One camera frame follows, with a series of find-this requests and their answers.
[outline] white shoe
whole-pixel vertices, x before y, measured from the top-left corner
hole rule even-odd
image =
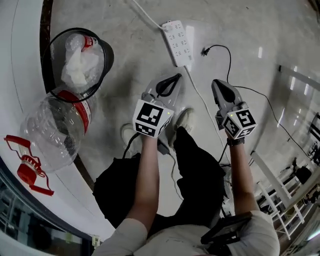
[[[174,136],[172,137],[169,146],[174,149],[174,142],[177,138],[177,129],[183,127],[188,134],[191,135],[194,125],[196,123],[196,113],[195,110],[191,107],[186,108],[178,117],[175,125],[173,126]]]
[[[121,127],[121,138],[122,141],[124,143],[124,149],[127,148],[130,139],[136,134],[137,132],[134,130],[134,126],[132,125],[132,123],[127,123],[124,124]],[[142,148],[142,141],[141,141],[141,137],[138,136],[137,138],[135,138],[131,145],[130,148],[127,152],[127,157],[132,157],[134,156],[136,153],[139,153],[141,151]]]

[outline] marble floor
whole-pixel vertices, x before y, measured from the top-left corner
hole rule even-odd
[[[201,56],[201,51],[220,44],[231,52],[230,84],[267,95],[281,124],[305,151],[308,150],[312,139],[306,136],[307,128],[314,113],[320,111],[319,92],[298,80],[293,82],[292,77],[277,70],[278,65],[296,67],[298,72],[319,81],[320,26],[308,1],[137,1],[157,23],[181,20],[190,31],[194,56],[191,74],[211,115],[218,110],[211,83],[213,79],[226,80],[229,55],[226,49],[219,47],[213,48],[207,57]],[[114,157],[122,157],[124,144],[120,127],[131,122],[136,102],[149,82],[164,74],[182,74],[184,83],[176,113],[193,107],[197,124],[192,136],[214,157],[221,156],[223,146],[185,70],[173,65],[161,31],[131,0],[54,0],[51,38],[72,27],[92,30],[112,46],[115,54],[113,67],[97,92],[98,108],[79,152],[93,180]],[[288,142],[289,137],[278,127],[266,99],[246,89],[239,91],[259,124],[245,142],[248,161],[255,150],[276,174],[293,157],[298,156],[302,161],[303,154]],[[220,135],[226,139],[223,131]],[[172,166],[169,156],[159,154],[159,213],[165,216],[175,213],[181,203],[170,177]],[[255,164],[251,170],[255,182],[266,182]],[[177,166],[174,178],[179,178]]]

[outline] forearm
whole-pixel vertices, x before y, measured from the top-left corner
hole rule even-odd
[[[134,203],[127,218],[144,224],[149,232],[159,204],[159,167],[157,139],[144,137],[135,182]]]
[[[254,196],[254,182],[243,144],[230,147],[232,191],[236,214],[259,210]]]

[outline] white power strip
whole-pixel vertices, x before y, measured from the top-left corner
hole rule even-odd
[[[189,65],[194,58],[181,21],[168,21],[162,27],[164,28],[163,33],[171,50],[175,65],[177,67]]]

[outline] plastic bottle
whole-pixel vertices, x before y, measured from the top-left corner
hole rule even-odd
[[[81,99],[70,89],[58,88],[54,93],[66,100]],[[21,159],[17,174],[32,190],[53,195],[46,173],[75,160],[95,110],[94,96],[80,103],[67,103],[48,93],[22,121],[19,137],[6,136],[4,140]],[[46,177],[48,189],[35,185],[37,176]]]
[[[98,45],[96,38],[79,33],[71,34],[65,40],[65,49],[68,52],[74,52],[78,47],[80,47],[83,52],[85,49],[95,45]]]

